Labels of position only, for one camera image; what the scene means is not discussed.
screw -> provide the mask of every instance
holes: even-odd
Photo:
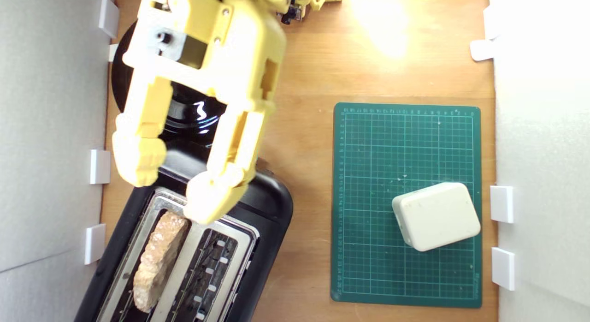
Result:
[[[169,44],[172,40],[172,35],[167,32],[158,32],[156,34],[156,40],[160,43]]]

white wall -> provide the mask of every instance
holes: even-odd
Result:
[[[68,321],[95,270],[110,39],[100,0],[0,1],[0,321]]]
[[[590,0],[490,0],[497,183],[514,186],[516,290],[501,322],[590,321]]]

bread slice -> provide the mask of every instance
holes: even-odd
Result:
[[[167,211],[150,234],[133,277],[133,301],[144,313],[149,313],[160,299],[188,225],[187,219]]]

wooden table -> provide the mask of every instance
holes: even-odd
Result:
[[[139,0],[116,0],[119,36]],[[491,62],[474,63],[469,42],[482,38],[488,0],[345,0],[285,26],[287,55],[278,111],[261,156],[286,184],[295,214],[254,321],[478,321],[498,319],[491,282],[497,231],[489,216],[495,181],[495,94]],[[478,310],[335,303],[330,299],[330,204],[333,107],[339,101],[478,106],[482,112],[483,306]],[[107,145],[116,105],[109,95]],[[107,235],[131,191],[116,169],[105,186]]]

grid lines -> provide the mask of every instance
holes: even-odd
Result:
[[[406,245],[395,196],[466,184],[481,218],[480,113],[473,107],[335,108],[332,297],[481,306],[481,234],[429,252]]]

